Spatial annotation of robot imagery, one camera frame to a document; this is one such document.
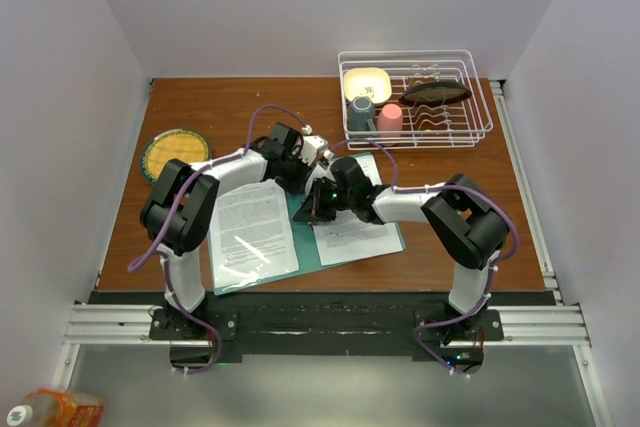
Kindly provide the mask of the printed paper stack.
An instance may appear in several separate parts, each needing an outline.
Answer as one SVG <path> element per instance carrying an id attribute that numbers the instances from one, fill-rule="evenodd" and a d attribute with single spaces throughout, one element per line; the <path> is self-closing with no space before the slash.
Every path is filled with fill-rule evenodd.
<path id="1" fill-rule="evenodd" d="M 353 158 L 361 165 L 374 185 L 383 185 L 372 155 L 366 154 Z M 328 170 L 324 176 L 333 179 Z M 404 250 L 404 241 L 395 224 L 365 223 L 350 211 L 338 212 L 333 222 L 312 225 L 320 263 L 324 267 Z"/>

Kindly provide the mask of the printed white paper sheet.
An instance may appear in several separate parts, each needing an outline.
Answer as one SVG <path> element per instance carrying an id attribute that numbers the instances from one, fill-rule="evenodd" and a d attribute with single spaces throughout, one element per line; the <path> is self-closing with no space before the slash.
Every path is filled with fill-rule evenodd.
<path id="1" fill-rule="evenodd" d="M 272 180 L 219 196 L 208 243 L 218 295 L 299 271 L 285 192 Z"/>

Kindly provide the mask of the green file folder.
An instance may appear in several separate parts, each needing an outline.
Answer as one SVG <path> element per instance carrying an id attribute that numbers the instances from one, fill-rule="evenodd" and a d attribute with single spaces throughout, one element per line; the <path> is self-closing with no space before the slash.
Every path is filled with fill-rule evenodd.
<path id="1" fill-rule="evenodd" d="M 301 195 L 290 195 L 286 192 L 285 192 L 285 196 L 286 196 L 286 203 L 288 208 L 288 216 L 289 216 L 292 233 L 293 233 L 295 251 L 296 251 L 296 255 L 299 263 L 299 271 L 295 274 L 283 276 L 276 280 L 267 281 L 261 284 L 275 282 L 282 279 L 301 276 L 304 274 L 309 274 L 312 272 L 324 270 L 334 266 L 339 266 L 339 265 L 334 265 L 329 267 L 322 266 L 320 263 L 320 259 L 317 251 L 317 245 L 316 245 L 315 236 L 313 233 L 313 227 L 305 223 L 294 222 L 292 220 L 293 214 L 302 206 L 304 197 Z"/>

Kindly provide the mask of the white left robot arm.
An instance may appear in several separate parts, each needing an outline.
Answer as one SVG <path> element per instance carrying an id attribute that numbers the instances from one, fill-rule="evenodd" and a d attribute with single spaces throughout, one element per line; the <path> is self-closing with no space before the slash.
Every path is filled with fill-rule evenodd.
<path id="1" fill-rule="evenodd" d="M 300 194 L 327 141 L 309 126 L 296 130 L 278 123 L 271 133 L 200 167 L 172 159 L 164 166 L 141 213 L 151 245 L 127 270 L 138 270 L 158 255 L 165 277 L 165 300 L 175 309 L 171 325 L 185 339 L 207 327 L 199 248 L 209 231 L 218 197 L 245 185 L 273 180 Z"/>

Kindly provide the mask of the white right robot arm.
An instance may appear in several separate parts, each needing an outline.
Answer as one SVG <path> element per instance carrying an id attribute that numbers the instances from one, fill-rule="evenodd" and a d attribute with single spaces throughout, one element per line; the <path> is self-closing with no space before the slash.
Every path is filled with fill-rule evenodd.
<path id="1" fill-rule="evenodd" d="M 329 223 L 341 211 L 375 225 L 429 225 L 454 260 L 454 277 L 444 317 L 421 327 L 446 326 L 459 340 L 469 339 L 480 329 L 479 313 L 490 298 L 498 263 L 514 256 L 520 239 L 508 214 L 468 176 L 458 174 L 437 185 L 399 188 L 372 181 L 356 159 L 340 158 L 312 174 L 306 198 L 293 220 Z"/>

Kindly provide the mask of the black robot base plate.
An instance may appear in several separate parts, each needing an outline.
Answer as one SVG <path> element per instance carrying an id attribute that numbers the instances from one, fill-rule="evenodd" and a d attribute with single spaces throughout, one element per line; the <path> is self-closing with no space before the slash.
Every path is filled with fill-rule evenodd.
<path id="1" fill-rule="evenodd" d="M 450 325 L 455 312 L 442 293 L 258 292 L 208 295 L 185 317 L 168 304 L 148 311 L 149 336 L 169 341 L 175 367 L 210 359 L 239 363 L 249 355 L 410 356 L 433 353 L 467 372 L 484 360 L 487 341 L 504 338 L 499 313 L 483 308 Z"/>

